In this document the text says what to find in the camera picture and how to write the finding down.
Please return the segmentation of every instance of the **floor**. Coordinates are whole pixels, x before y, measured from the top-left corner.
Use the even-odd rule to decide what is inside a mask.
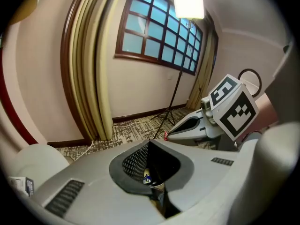
[[[185,117],[187,114],[189,114],[192,111],[193,110],[187,108],[180,108],[180,109],[173,110],[175,123],[180,121],[183,117]],[[112,139],[108,141],[96,141],[95,144],[92,145],[92,147],[89,149],[89,151],[86,154],[120,146],[124,143],[131,143],[142,139],[153,138],[162,121],[162,118],[154,118],[153,120],[150,120],[153,117],[154,116],[149,116],[149,117],[130,120],[126,122],[115,123],[113,127]],[[165,131],[166,132],[170,131],[172,127],[173,125],[169,122],[169,120],[166,120],[160,132],[158,133],[157,138],[163,138]],[[70,157],[73,160],[76,160],[80,155],[82,155],[88,149],[89,146],[90,144],[87,144],[87,146],[80,146],[80,147],[58,148],[57,150],[62,155],[66,157]]]

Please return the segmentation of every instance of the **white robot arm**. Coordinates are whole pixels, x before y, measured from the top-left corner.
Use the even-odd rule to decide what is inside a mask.
[[[231,75],[201,100],[201,109],[188,114],[169,132],[171,142],[195,146],[227,134],[236,140],[253,122],[258,108],[246,86]]]

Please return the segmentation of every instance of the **ceiling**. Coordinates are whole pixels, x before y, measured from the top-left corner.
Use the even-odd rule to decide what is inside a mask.
[[[223,32],[247,35],[278,46],[287,44],[285,24],[271,0],[204,0]]]

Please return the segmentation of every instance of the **floor lamp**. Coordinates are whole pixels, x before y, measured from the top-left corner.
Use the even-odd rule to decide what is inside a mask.
[[[189,24],[188,24],[188,30],[191,29],[192,27],[192,18],[199,18],[199,19],[203,19],[204,18],[204,5],[203,5],[203,0],[174,0],[174,4],[175,4],[175,12],[176,12],[176,16],[178,18],[188,18],[189,20]],[[187,49],[188,49],[188,40],[189,40],[189,35],[190,32],[188,32],[187,35],[187,40],[186,40],[186,46],[185,46],[185,50],[184,50],[184,54],[187,53]],[[171,114],[171,117],[173,119],[173,122],[175,125],[175,120],[172,114],[172,104],[178,89],[178,85],[181,79],[181,75],[182,75],[182,70],[183,70],[183,65],[184,65],[184,59],[182,58],[182,62],[181,62],[181,67],[180,67],[180,72],[178,74],[178,79],[177,79],[177,83],[174,89],[174,93],[170,102],[169,107],[167,108],[166,111],[156,115],[155,117],[153,117],[152,119],[156,118],[156,117],[160,117],[161,114],[165,113],[162,122],[160,123],[160,126],[158,128],[158,130],[156,131],[154,138],[156,138],[156,136],[158,135],[164,121],[167,119],[169,113]]]

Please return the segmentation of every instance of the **window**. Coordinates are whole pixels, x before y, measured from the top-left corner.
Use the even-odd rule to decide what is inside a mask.
[[[115,57],[142,60],[195,74],[203,33],[177,18],[169,0],[127,0]]]

